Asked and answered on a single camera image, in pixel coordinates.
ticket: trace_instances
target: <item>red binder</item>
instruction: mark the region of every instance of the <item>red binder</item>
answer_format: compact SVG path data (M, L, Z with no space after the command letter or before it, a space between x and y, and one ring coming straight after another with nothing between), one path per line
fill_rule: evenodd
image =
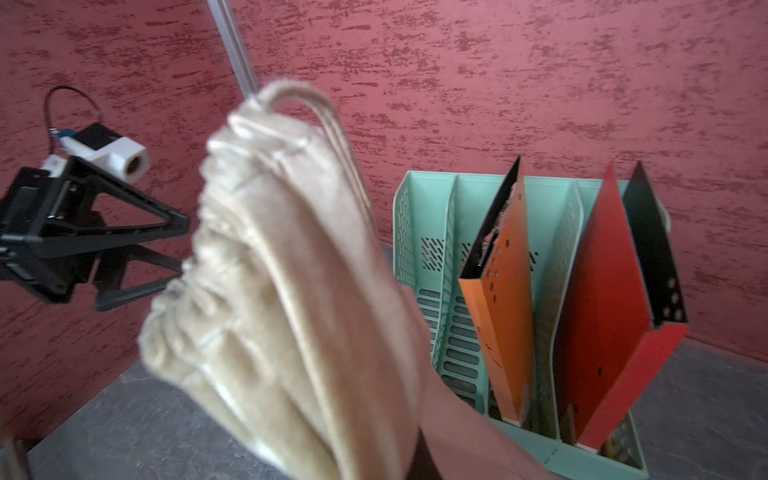
M612 165L579 243L555 340L564 439L597 451L688 330L680 281L641 164Z

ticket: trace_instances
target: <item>beige cloth bag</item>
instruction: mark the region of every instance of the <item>beige cloth bag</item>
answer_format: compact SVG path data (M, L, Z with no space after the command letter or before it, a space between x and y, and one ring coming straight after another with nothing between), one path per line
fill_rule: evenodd
M287 98L323 129L275 113ZM400 480L424 395L449 410L461 401L430 366L429 331L382 255L336 112L318 91L280 81L228 124L201 168L194 256L154 299L141 358L294 478ZM455 434L431 422L428 441Z

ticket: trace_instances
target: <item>binder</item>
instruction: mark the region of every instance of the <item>binder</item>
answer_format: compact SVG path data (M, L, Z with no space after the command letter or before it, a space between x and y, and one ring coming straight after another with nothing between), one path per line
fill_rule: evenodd
M622 197L609 166L555 339L564 440L596 452L688 331L653 189L638 163Z
M516 426L527 420L535 387L529 255L525 185L518 157L458 279L502 418Z

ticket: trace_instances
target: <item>gray table surface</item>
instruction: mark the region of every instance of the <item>gray table surface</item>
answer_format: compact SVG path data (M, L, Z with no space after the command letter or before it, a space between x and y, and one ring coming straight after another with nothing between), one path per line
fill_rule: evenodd
M651 477L768 478L768 370L684 342L633 408ZM29 454L35 480L277 480L137 363Z

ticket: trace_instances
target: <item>metal pole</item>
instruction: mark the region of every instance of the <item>metal pole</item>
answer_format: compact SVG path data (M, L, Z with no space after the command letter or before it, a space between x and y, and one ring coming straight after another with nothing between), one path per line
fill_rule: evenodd
M237 28L237 21L229 0L208 0L208 7L210 12L214 14L214 21L219 29L224 47L227 49L227 55L230 57L232 70L235 72L235 78L243 92L243 97L248 98L255 95L259 91L259 84L250 64L248 52L243 43L243 36Z

